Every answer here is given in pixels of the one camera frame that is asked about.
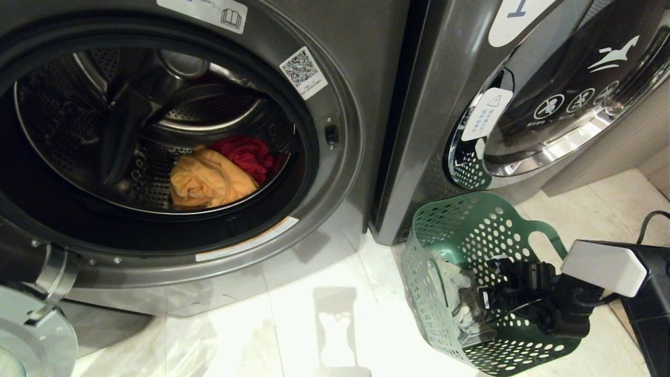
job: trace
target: basket handle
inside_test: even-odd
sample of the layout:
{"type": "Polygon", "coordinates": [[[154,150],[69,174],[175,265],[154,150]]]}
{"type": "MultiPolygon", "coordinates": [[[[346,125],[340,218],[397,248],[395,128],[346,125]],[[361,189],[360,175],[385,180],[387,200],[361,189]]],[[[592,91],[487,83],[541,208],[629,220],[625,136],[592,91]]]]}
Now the basket handle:
{"type": "Polygon", "coordinates": [[[538,220],[529,220],[528,223],[530,223],[530,225],[532,225],[537,231],[544,233],[547,238],[549,238],[549,242],[551,242],[551,245],[556,250],[556,253],[559,257],[561,257],[561,259],[565,259],[565,257],[567,257],[567,250],[565,249],[561,238],[558,236],[556,229],[554,229],[551,225],[538,220]]]}

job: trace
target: yellow cloth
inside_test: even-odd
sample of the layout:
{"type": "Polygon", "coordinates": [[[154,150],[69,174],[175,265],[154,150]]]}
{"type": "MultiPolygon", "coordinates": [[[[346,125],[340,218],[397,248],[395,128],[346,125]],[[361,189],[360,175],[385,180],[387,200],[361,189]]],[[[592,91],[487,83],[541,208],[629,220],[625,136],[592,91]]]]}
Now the yellow cloth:
{"type": "Polygon", "coordinates": [[[184,207],[218,207],[258,188],[258,183],[244,170],[222,154],[202,146],[179,157],[170,173],[172,202],[184,207]]]}

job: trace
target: icon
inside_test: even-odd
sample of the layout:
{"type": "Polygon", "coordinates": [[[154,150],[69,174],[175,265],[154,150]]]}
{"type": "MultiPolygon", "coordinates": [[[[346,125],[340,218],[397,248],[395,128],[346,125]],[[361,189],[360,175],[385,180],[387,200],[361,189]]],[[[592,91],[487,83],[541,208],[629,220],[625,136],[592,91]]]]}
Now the icon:
{"type": "Polygon", "coordinates": [[[564,95],[553,95],[544,100],[544,102],[542,102],[542,104],[538,106],[533,116],[535,117],[535,119],[538,120],[545,119],[546,117],[558,111],[558,109],[561,108],[561,105],[563,105],[564,101],[565,101],[564,95]]]}
{"type": "Polygon", "coordinates": [[[593,97],[593,94],[596,92],[595,89],[590,88],[586,89],[585,91],[581,92],[575,99],[570,102],[570,104],[567,106],[566,111],[568,113],[574,113],[575,111],[579,110],[584,106],[588,100],[593,97]]]}
{"type": "Polygon", "coordinates": [[[594,99],[593,104],[594,105],[601,104],[603,101],[605,101],[607,97],[611,96],[611,94],[618,86],[619,86],[618,81],[614,81],[613,83],[609,84],[605,89],[603,89],[602,92],[600,92],[600,94],[596,97],[596,99],[594,99]]]}
{"type": "Polygon", "coordinates": [[[494,98],[493,100],[491,100],[491,102],[489,102],[487,105],[488,105],[488,106],[491,106],[491,107],[498,107],[498,106],[500,106],[500,97],[501,97],[501,96],[497,96],[497,97],[495,97],[495,98],[494,98]]]}
{"type": "Polygon", "coordinates": [[[526,15],[526,12],[523,11],[523,6],[526,5],[526,0],[521,0],[519,7],[516,11],[507,14],[507,18],[523,17],[526,15]]]}
{"type": "Polygon", "coordinates": [[[228,26],[231,26],[235,29],[239,29],[242,25],[242,16],[240,13],[232,9],[223,9],[223,15],[221,16],[221,23],[224,23],[228,26]]]}
{"type": "Polygon", "coordinates": [[[628,56],[628,50],[630,50],[633,46],[637,44],[637,41],[640,39],[640,36],[635,36],[633,39],[629,40],[628,43],[621,49],[621,50],[612,50],[611,47],[607,48],[602,48],[598,52],[601,54],[604,54],[607,52],[607,55],[605,55],[602,59],[599,61],[593,63],[591,66],[588,67],[588,69],[594,68],[594,70],[591,70],[590,73],[593,72],[598,72],[599,70],[604,70],[608,68],[616,68],[619,66],[619,64],[608,64],[604,66],[603,64],[609,63],[609,62],[614,62],[615,60],[623,60],[627,61],[628,56]]]}

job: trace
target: white tile floor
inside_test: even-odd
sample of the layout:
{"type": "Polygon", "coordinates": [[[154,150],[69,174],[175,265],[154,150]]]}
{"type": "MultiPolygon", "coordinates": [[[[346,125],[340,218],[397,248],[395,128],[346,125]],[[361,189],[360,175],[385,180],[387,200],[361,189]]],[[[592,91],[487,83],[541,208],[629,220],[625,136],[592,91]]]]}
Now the white tile floor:
{"type": "MultiPolygon", "coordinates": [[[[522,216],[554,225],[567,246],[579,238],[634,242],[646,213],[670,207],[637,170],[513,204],[522,216]]],[[[648,233],[649,243],[670,244],[667,223],[654,221],[648,233]]],[[[359,253],[267,294],[187,319],[156,319],[135,337],[79,359],[74,375],[485,376],[423,340],[394,253],[369,235],[359,253]]],[[[519,374],[567,375],[649,373],[635,342],[604,307],[574,353],[519,374]]]]}

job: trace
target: warning triangle sticker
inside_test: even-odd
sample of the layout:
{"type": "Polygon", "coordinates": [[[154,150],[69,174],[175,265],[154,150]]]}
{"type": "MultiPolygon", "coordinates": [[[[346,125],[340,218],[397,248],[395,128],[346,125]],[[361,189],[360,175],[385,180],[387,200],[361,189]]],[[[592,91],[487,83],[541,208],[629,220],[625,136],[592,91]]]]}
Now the warning triangle sticker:
{"type": "Polygon", "coordinates": [[[500,96],[495,97],[491,102],[487,104],[488,106],[491,107],[498,107],[500,106],[500,96]]]}

